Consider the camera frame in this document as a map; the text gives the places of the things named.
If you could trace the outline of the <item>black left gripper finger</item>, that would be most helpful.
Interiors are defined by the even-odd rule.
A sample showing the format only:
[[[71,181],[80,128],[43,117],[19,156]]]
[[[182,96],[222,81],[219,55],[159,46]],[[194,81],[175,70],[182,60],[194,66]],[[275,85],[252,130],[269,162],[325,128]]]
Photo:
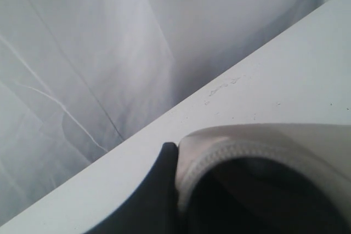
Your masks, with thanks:
[[[177,210],[175,175],[179,150],[166,142],[135,191],[87,233],[188,233]]]

